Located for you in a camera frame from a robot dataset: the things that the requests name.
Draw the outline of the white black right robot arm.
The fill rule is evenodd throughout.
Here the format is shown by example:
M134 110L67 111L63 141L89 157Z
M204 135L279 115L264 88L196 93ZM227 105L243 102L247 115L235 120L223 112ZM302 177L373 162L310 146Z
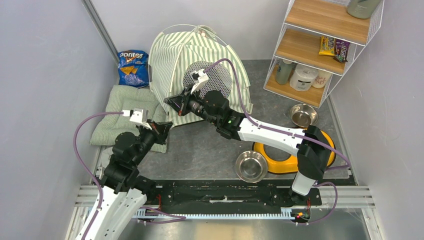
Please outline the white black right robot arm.
M226 139L261 143L297 157L297 174L288 191L289 200L300 205L309 198L314 183L322 180L331 155L330 145L316 126L286 128L237 112L218 90L204 97L190 92L167 97L164 102L180 117L193 113L216 127Z

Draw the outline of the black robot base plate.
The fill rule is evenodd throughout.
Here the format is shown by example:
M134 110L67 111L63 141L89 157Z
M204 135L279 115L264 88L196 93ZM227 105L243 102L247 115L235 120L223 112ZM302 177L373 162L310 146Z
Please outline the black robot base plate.
M265 179L247 183L240 179L164 179L156 180L155 187L147 195L148 205L175 206L188 202L266 203L271 206L322 205L317 188L306 197L293 197L291 180Z

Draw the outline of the thin white tent pole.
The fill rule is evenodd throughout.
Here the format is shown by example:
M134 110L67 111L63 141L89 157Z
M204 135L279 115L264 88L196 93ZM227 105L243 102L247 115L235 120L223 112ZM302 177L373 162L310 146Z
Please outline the thin white tent pole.
M154 51L159 45L178 45L186 43L192 39L192 36L201 36L206 40L210 40L214 45L227 47L228 44L219 34L210 26L204 24L174 24L163 29L153 40L150 52Z

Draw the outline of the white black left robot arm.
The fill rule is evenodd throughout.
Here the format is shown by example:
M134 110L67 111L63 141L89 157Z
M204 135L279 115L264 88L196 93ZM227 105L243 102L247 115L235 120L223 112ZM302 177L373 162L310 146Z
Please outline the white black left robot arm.
M120 133L115 138L112 155L103 175L95 205L78 240L116 240L144 204L157 198L155 183L140 175L138 166L155 144L164 145L173 125L147 120L148 127L139 126L139 135Z

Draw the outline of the green striped pet tent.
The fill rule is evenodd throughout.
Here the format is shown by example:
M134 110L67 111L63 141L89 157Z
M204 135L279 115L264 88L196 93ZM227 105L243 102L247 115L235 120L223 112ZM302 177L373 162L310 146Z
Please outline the green striped pet tent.
M177 24L160 32L150 47L148 65L150 90L175 127L201 121L165 103L184 90L200 98L220 91L231 109L252 112L251 84L241 59L206 25Z

